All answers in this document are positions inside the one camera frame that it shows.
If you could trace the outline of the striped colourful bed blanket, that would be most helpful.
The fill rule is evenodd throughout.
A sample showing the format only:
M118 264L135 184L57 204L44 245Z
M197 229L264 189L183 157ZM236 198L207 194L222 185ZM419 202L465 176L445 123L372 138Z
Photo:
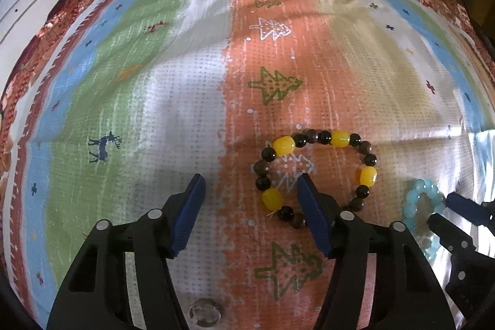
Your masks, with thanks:
M268 216L254 163L285 135L355 132L377 153L364 215L415 179L494 195L491 61L455 0L61 0L2 95L1 201L14 291L40 326L98 219L135 219L193 174L205 207L171 265L226 328L307 329L330 275Z

